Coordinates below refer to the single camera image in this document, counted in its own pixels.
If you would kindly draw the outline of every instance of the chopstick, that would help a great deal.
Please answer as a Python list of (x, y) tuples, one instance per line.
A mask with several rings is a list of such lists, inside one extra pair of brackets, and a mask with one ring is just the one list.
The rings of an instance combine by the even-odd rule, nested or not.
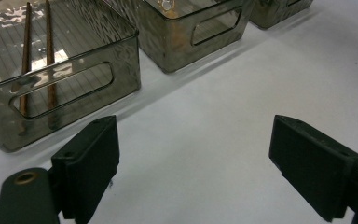
[[(47, 33), (47, 65), (54, 63), (54, 48), (51, 32), (51, 10), (50, 2), (46, 0), (46, 33)], [(56, 84), (48, 86), (48, 110), (54, 109), (57, 106), (57, 90)], [(54, 128), (56, 126), (57, 118), (52, 115), (48, 117), (48, 126)]]
[[(22, 49), (22, 69), (21, 73), (24, 75), (31, 71), (30, 60), (30, 47), (31, 47), (31, 4), (27, 2), (26, 14), (25, 14), (25, 29), (24, 29), (24, 48)], [(22, 95), (20, 97), (19, 110), (24, 117), (28, 115), (28, 95)]]

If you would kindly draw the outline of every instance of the white tabletop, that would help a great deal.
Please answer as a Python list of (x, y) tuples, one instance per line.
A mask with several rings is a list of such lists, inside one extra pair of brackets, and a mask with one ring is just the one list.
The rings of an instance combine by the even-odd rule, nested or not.
[(280, 114), (358, 152), (358, 0), (315, 0), (267, 31), (250, 23), (241, 41), (172, 75), (142, 52), (140, 62), (137, 93), (0, 151), (0, 185), (49, 168), (73, 134), (116, 114), (120, 165), (91, 223), (324, 223), (270, 161), (269, 140)]

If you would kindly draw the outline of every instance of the white table surface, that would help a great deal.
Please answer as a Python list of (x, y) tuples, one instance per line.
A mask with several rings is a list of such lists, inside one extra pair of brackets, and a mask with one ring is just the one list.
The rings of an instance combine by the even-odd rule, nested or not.
[(116, 114), (120, 165), (91, 223), (324, 223), (270, 161), (269, 140), (280, 114), (358, 152), (358, 0), (315, 0), (267, 31), (249, 23), (241, 41), (172, 75), (140, 62), (137, 93), (0, 151), (0, 185), (49, 168), (82, 127)]

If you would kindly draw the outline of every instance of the transparent plastic bin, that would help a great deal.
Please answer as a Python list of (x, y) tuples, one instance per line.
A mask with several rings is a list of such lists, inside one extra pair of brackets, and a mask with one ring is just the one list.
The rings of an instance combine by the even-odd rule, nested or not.
[(241, 39), (255, 0), (105, 0), (139, 29), (141, 49), (174, 72)]
[[(5, 152), (141, 87), (136, 27), (104, 1), (55, 0), (50, 5), (56, 63), (46, 66), (45, 5), (33, 4), (33, 71), (25, 75), (21, 60), (26, 6), (0, 12), (0, 149)], [(48, 109), (51, 84), (56, 85), (58, 102)], [(26, 114), (19, 110), (23, 95), (28, 96)]]
[(251, 22), (268, 29), (280, 21), (310, 7), (312, 0), (256, 0)]

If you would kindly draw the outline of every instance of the plastic bin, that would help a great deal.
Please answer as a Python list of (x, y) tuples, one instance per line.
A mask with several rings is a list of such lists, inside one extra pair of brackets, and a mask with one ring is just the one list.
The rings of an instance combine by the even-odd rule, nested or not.
[(256, 0), (251, 22), (261, 29), (268, 29), (280, 21), (310, 7), (312, 0)]
[[(0, 149), (5, 152), (141, 87), (136, 27), (104, 1), (50, 4), (56, 63), (46, 66), (45, 5), (33, 4), (33, 71), (25, 75), (21, 75), (21, 58), (26, 6), (0, 12)], [(48, 109), (47, 86), (53, 83), (58, 102)], [(28, 95), (26, 114), (19, 110), (23, 95)]]
[(241, 39), (255, 0), (105, 0), (139, 29), (141, 49), (174, 72)]

